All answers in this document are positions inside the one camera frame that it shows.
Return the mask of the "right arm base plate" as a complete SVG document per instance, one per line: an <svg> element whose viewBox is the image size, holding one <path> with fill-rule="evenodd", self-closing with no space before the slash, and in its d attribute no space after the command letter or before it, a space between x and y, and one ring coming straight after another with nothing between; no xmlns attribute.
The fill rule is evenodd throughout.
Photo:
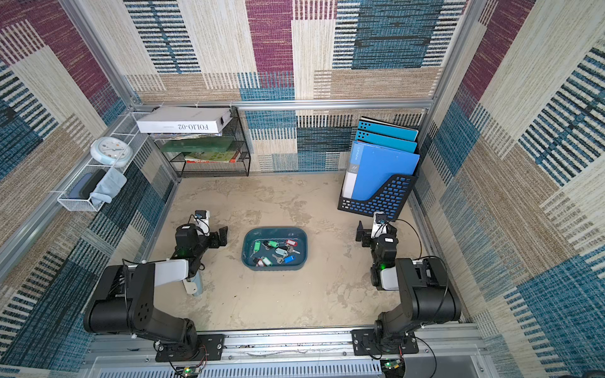
<svg viewBox="0 0 605 378"><path fill-rule="evenodd" d="M351 330L352 345L356 356L381 357L390 354L404 355L419 352L417 338L408 335L377 336L373 329Z"/></svg>

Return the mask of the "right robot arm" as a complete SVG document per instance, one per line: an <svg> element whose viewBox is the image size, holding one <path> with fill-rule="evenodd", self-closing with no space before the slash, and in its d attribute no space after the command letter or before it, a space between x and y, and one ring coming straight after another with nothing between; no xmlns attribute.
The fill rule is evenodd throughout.
<svg viewBox="0 0 605 378"><path fill-rule="evenodd" d="M355 240L370 248L372 285L379 291L396 291L400 297L400 304L381 313L372 329L351 332L356 355L416 354L417 330L460 320L462 304L442 259L398 258L396 229L388 223L372 228L359 223Z"/></svg>

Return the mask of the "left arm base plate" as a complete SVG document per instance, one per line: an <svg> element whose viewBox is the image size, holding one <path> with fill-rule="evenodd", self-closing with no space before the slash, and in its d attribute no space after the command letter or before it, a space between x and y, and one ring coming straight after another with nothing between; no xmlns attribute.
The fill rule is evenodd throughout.
<svg viewBox="0 0 605 378"><path fill-rule="evenodd" d="M225 334L198 334L193 343L157 342L156 362L220 361Z"/></svg>

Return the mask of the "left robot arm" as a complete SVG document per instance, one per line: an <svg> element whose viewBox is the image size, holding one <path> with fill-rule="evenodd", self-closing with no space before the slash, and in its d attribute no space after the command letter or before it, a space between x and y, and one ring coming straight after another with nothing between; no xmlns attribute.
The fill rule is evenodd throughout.
<svg viewBox="0 0 605 378"><path fill-rule="evenodd" d="M224 247L228 227L205 233L196 224L176 229L171 258L134 263L124 260L105 268L84 315L84 329L93 334L138 336L154 342L156 359L186 361L203 346L194 321L177 318L154 306L155 288L183 282L193 296L203 292L202 257L209 249Z"/></svg>

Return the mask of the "teal plastic storage box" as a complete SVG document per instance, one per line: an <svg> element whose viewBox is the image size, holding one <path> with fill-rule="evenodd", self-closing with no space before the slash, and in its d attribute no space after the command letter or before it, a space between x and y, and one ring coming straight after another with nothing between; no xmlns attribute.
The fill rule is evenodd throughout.
<svg viewBox="0 0 605 378"><path fill-rule="evenodd" d="M285 245L287 239L297 241L297 247ZM252 258L255 241L261 242L260 251ZM279 264L278 258L295 256L288 264ZM254 271L294 271L302 269L308 257L307 233L301 228L263 227L247 233L241 254L242 263Z"/></svg>

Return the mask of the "blue tag key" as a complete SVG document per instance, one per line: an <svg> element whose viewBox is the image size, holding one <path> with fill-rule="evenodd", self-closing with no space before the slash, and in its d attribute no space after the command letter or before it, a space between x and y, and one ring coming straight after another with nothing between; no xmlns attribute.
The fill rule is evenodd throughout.
<svg viewBox="0 0 605 378"><path fill-rule="evenodd" d="M296 260L295 256L288 256L288 257L285 257L285 258L278 258L277 262L279 264L288 264L288 263L291 263L291 262L293 262L295 260Z"/></svg>

